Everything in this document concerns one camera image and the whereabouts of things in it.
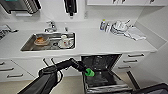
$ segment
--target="kitchen floor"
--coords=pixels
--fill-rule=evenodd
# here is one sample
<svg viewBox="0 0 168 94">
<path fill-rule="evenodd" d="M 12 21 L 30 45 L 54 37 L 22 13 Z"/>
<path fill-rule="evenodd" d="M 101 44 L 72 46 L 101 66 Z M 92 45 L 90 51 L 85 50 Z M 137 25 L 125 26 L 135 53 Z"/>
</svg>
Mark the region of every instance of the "kitchen floor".
<svg viewBox="0 0 168 94">
<path fill-rule="evenodd" d="M 118 74 L 130 87 L 134 88 L 128 76 L 124 73 Z M 64 77 L 50 94 L 84 94 L 82 76 Z M 0 94 L 17 94 L 31 81 L 1 82 Z"/>
</svg>

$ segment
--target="wall cabinet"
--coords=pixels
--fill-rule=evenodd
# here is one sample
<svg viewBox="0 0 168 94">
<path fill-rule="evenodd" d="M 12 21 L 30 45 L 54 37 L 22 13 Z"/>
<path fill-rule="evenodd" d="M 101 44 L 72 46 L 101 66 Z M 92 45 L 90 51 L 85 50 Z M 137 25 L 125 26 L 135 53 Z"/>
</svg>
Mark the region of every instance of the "wall cabinet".
<svg viewBox="0 0 168 94">
<path fill-rule="evenodd" d="M 117 5 L 118 0 L 87 0 L 87 5 Z"/>
<path fill-rule="evenodd" d="M 130 54 L 122 54 L 119 60 L 113 67 L 114 72 L 127 72 L 130 71 L 131 68 L 140 64 L 140 62 L 145 59 L 145 57 L 149 53 L 130 53 Z"/>
<path fill-rule="evenodd" d="M 167 6 L 168 0 L 87 0 L 87 5 Z"/>
<path fill-rule="evenodd" d="M 11 60 L 0 60 L 0 82 L 33 80 L 34 77 Z"/>
<path fill-rule="evenodd" d="M 119 0 L 117 5 L 145 5 L 147 0 Z"/>
</svg>

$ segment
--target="faucet handle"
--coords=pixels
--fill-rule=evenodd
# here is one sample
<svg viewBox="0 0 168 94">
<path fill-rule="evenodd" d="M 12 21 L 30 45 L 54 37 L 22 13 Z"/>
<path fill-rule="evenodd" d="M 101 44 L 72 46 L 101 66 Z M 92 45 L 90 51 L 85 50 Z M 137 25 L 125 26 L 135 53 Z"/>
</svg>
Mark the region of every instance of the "faucet handle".
<svg viewBox="0 0 168 94">
<path fill-rule="evenodd" d="M 54 21 L 48 21 L 47 23 L 49 23 L 49 26 L 55 27 L 55 22 Z"/>
</svg>

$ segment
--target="drawer handle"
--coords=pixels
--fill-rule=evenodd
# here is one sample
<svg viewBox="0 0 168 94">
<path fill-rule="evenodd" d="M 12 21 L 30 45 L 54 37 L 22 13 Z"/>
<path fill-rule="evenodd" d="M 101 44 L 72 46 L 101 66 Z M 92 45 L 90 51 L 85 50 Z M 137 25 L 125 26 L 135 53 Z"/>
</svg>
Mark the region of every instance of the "drawer handle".
<svg viewBox="0 0 168 94">
<path fill-rule="evenodd" d="M 51 62 L 55 65 L 55 62 L 54 62 L 54 60 L 53 60 L 54 58 L 51 58 Z"/>
<path fill-rule="evenodd" d="M 128 67 L 118 67 L 118 69 L 127 69 L 127 68 L 131 68 L 131 66 L 128 66 Z"/>
<path fill-rule="evenodd" d="M 46 62 L 45 58 L 43 59 L 43 61 L 44 61 L 44 63 L 45 63 L 47 66 L 49 66 L 49 65 L 47 64 L 47 62 Z"/>
<path fill-rule="evenodd" d="M 21 74 L 21 75 L 13 75 L 13 76 L 8 75 L 7 78 L 12 78 L 12 77 L 22 77 L 22 76 L 23 76 L 23 74 Z"/>
<path fill-rule="evenodd" d="M 123 61 L 124 63 L 129 63 L 129 62 L 138 62 L 138 60 L 130 60 L 130 61 Z"/>
<path fill-rule="evenodd" d="M 5 64 L 5 62 L 0 63 L 0 65 L 4 65 L 4 64 Z"/>
<path fill-rule="evenodd" d="M 11 68 L 11 69 L 2 69 L 0 71 L 12 71 L 12 70 L 14 70 L 14 68 Z"/>
<path fill-rule="evenodd" d="M 140 55 L 128 55 L 128 57 L 139 57 L 139 56 L 144 56 L 144 54 L 140 54 Z"/>
</svg>

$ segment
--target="drawer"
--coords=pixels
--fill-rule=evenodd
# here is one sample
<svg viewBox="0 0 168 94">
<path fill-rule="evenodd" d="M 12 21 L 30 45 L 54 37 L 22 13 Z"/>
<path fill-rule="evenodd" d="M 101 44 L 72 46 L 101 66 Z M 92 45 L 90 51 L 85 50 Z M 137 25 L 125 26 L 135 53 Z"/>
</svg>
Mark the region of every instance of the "drawer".
<svg viewBox="0 0 168 94">
<path fill-rule="evenodd" d="M 115 66 L 112 71 L 113 72 L 128 72 L 130 71 L 132 67 L 129 65 L 121 65 L 121 66 Z"/>
<path fill-rule="evenodd" d="M 119 60 L 114 65 L 112 71 L 114 72 L 127 72 L 131 68 L 140 64 L 140 62 L 145 59 L 149 53 L 130 53 L 122 54 Z"/>
<path fill-rule="evenodd" d="M 9 68 L 9 67 L 14 67 L 16 66 L 16 64 L 14 64 L 12 61 L 10 60 L 1 60 L 0 61 L 0 69 L 1 68 Z"/>
<path fill-rule="evenodd" d="M 33 80 L 34 77 L 12 61 L 5 61 L 0 65 L 0 82 Z"/>
<path fill-rule="evenodd" d="M 34 80 L 35 78 L 25 72 L 24 70 L 20 70 L 20 72 L 8 71 L 8 72 L 0 72 L 0 82 L 7 81 L 22 81 L 22 80 Z"/>
<path fill-rule="evenodd" d="M 136 66 L 139 62 L 141 62 L 149 53 L 131 53 L 131 54 L 123 54 L 115 66 L 121 65 L 129 65 L 129 66 Z"/>
</svg>

